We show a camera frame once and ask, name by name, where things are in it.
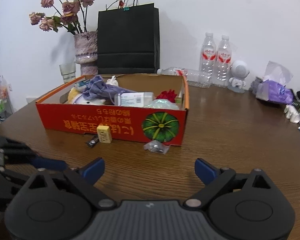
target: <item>green pumpkin illustration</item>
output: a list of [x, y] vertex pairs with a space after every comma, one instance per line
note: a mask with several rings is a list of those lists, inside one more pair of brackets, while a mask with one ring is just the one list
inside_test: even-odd
[[169, 142], [178, 134], [179, 121], [166, 112], [156, 112], [148, 115], [141, 127], [144, 135], [149, 139]]

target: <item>purple cloth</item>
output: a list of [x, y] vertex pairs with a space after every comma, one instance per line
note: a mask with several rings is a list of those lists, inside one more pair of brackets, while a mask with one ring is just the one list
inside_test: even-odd
[[269, 101], [275, 103], [282, 103], [285, 105], [291, 105], [293, 102], [293, 93], [290, 89], [285, 88], [283, 85], [272, 81], [266, 80], [263, 84], [269, 86], [268, 98]]
[[100, 98], [100, 99], [110, 99], [113, 102], [114, 96], [116, 94], [132, 93], [132, 92], [134, 91], [113, 86], [113, 85], [108, 85], [103, 81], [100, 75], [97, 75], [90, 80], [90, 82], [87, 84], [87, 88], [82, 94], [83, 94], [83, 98], [86, 100]]

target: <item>yellow eraser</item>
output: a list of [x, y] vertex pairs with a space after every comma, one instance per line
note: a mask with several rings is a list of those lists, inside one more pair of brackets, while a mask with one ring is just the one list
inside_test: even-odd
[[111, 143], [112, 136], [110, 132], [110, 127], [105, 125], [98, 125], [97, 133], [99, 137], [99, 141], [103, 143]]

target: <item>cardboard box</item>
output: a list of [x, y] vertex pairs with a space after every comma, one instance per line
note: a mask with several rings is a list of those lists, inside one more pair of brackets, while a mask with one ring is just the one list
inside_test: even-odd
[[[106, 80], [110, 75], [103, 75]], [[166, 145], [181, 146], [189, 110], [186, 78], [157, 74], [117, 75], [119, 86], [136, 92], [175, 90], [181, 110], [123, 106], [93, 106], [67, 104], [67, 96], [76, 82], [89, 79], [81, 76], [44, 95], [36, 106], [46, 129], [73, 133], [97, 133], [98, 125], [107, 125], [113, 139], [148, 143], [153, 138]]]

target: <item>black shopping bag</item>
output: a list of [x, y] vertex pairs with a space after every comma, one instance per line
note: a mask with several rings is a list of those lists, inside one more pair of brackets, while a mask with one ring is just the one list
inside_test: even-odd
[[99, 74], [156, 73], [159, 64], [159, 10], [153, 3], [99, 12]]

